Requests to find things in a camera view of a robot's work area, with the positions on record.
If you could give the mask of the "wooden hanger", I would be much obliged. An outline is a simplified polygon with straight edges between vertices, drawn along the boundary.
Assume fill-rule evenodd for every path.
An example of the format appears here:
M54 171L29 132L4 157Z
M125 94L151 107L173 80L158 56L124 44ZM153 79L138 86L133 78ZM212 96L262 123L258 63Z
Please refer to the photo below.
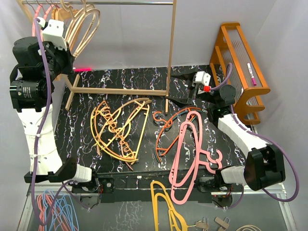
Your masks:
M72 19L73 14L64 8L59 7L58 10L53 10L52 19L65 22Z
M53 20L58 20L58 21L65 21L68 19L72 19L76 14L78 10L73 10L73 14L70 13L70 11L66 11L63 8L57 8L53 9L51 13L51 18Z

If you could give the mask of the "pink curved wire hanger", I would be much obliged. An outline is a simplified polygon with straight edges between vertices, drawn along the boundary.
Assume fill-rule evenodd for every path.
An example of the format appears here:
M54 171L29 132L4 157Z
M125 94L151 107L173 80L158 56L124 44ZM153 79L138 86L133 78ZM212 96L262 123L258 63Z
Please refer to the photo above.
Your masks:
M52 19L53 10L58 10L59 6L57 4L51 4L48 9L45 11L43 19L47 22L49 19Z

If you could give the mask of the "pink wavy wire hanger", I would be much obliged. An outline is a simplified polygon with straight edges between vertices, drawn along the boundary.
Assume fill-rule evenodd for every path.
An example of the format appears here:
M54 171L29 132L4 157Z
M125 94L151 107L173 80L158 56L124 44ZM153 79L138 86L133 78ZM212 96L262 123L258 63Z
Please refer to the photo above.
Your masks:
M43 18L45 11L51 5L47 0L21 0L20 8L25 14L26 18L31 22L31 36L36 36L36 26L35 20L36 18Z

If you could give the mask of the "orange plastic curved hanger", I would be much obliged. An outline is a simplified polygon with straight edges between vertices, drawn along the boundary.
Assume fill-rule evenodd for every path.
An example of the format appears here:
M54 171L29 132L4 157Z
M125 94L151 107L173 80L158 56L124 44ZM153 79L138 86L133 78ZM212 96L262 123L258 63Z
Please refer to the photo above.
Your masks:
M127 141L127 136L125 138L125 141L128 143L129 147L131 148L131 150L133 151L138 151L138 156L137 158L139 159L139 150L140 150L140 147L141 147L141 141L143 139L143 135L144 135L144 132L145 132L145 127L146 127L146 123L147 123L147 119L148 119L148 115L149 115L149 112L150 112L150 103L152 102L152 100L150 100L149 98L137 98L137 99L133 99L131 101L128 101L127 103L123 104L122 106L120 106L122 108L121 112L119 113L119 116L118 118L116 119L117 120L117 127L120 128L122 126L125 125L129 115L138 107L140 106L141 107L141 110L137 113L137 115L132 119L131 121L131 128L130 128L130 132L129 132L129 135L131 133L131 130L132 130L132 124L133 124L133 121L134 119L139 116L140 114L144 114L145 118L143 120L143 125L142 125L142 128L141 128L141 133L140 135L138 135L138 144L137 144L137 148L136 150L133 150L128 141ZM108 103L107 101L102 101L98 106L100 107L104 107L104 106L107 106ZM105 119L98 115L97 118L96 118L96 127L97 127L97 130L98 131L101 131L103 125L105 124ZM101 139L107 143L112 137L114 136L113 133L109 132L108 130L108 127L105 127L104 130L103 130L103 133L101 135ZM109 145L109 148L114 151L115 153L117 154L122 154L121 152L121 146L119 144L119 139L115 139L110 145Z

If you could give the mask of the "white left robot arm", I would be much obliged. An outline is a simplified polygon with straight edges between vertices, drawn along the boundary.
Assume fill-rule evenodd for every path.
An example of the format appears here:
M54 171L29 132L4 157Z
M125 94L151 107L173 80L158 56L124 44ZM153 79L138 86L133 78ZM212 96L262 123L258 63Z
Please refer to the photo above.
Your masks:
M29 149L30 171L26 183L62 182L73 180L94 192L98 178L89 167L76 159L63 162L58 154L52 125L53 81L61 74L73 73L74 57L65 41L64 23L41 17L33 20L36 36L25 37L14 43L13 54L17 65L10 74L10 97L21 120Z

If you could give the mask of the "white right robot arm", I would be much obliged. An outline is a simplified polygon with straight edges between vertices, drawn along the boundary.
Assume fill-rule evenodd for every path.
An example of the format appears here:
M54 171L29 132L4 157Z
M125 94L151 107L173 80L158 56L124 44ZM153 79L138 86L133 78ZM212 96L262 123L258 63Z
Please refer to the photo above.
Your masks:
M222 167L215 172L215 187L225 191L231 184L248 185L253 191L263 190L285 181L282 149L267 141L245 126L233 112L236 89L223 80L216 87L209 86L210 75L204 71L177 74L173 78L189 83L190 96L186 99L171 97L178 106L186 106L194 98L210 103L207 108L209 121L225 133L245 155L244 166Z

